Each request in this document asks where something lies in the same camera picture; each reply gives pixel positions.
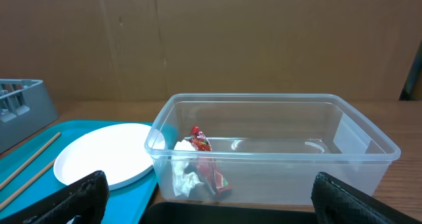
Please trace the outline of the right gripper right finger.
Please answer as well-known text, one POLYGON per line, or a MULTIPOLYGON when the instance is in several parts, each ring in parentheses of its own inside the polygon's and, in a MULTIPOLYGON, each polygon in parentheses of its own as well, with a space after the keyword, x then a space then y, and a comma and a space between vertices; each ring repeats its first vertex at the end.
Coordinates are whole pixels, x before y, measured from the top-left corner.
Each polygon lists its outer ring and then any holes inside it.
POLYGON ((311 200, 319 223, 421 224, 325 172, 316 175, 311 200))

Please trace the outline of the wooden chopstick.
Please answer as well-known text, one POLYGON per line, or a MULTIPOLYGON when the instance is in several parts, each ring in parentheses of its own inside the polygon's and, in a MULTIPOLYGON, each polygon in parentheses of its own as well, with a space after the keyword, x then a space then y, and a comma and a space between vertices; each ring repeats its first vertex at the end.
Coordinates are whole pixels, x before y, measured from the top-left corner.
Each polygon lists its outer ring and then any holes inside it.
POLYGON ((12 193, 7 199, 5 199, 1 203, 1 210, 5 209, 12 201, 14 201, 18 196, 20 196, 27 188, 33 185, 40 177, 42 177, 47 171, 49 171, 53 167, 54 163, 55 163, 55 160, 52 160, 42 170, 36 173, 29 181, 27 181, 19 189, 17 189, 14 193, 12 193))
POLYGON ((50 147, 58 137, 60 137, 61 132, 55 134, 50 140, 48 140, 36 153, 30 156, 19 168, 17 168, 13 173, 11 173, 2 183, 1 190, 3 190, 13 179, 15 179, 31 162, 33 162, 40 154, 42 154, 47 148, 50 147))

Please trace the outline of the white napkin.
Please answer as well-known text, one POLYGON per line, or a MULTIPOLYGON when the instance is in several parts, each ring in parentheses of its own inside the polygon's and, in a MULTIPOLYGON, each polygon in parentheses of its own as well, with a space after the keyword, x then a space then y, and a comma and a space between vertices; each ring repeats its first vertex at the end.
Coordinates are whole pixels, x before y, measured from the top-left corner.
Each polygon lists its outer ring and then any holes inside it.
POLYGON ((204 185, 199 176, 194 171, 188 171, 192 157, 174 155, 171 157, 172 185, 176 197, 189 197, 191 190, 196 186, 204 185))

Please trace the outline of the red snack wrapper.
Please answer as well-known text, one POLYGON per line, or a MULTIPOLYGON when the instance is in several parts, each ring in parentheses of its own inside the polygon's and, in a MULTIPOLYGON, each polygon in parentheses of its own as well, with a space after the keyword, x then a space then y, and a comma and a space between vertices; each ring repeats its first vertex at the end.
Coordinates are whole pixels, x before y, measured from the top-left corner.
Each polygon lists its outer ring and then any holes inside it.
MULTIPOLYGON (((196 151, 212 151, 211 144, 198 126, 192 127, 189 142, 196 151)), ((195 167, 199 172, 200 177, 208 185, 210 192, 215 199, 222 198, 224 195, 231 192, 231 185, 218 168, 215 158, 199 157, 196 160, 195 167)))

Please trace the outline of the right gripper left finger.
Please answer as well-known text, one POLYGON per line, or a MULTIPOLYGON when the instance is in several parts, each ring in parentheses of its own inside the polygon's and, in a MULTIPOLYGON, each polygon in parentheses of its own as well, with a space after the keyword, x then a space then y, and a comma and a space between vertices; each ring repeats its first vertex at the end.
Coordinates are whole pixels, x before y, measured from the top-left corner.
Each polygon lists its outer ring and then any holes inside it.
POLYGON ((100 224, 109 199, 103 171, 94 171, 46 198, 9 215, 1 224, 100 224))

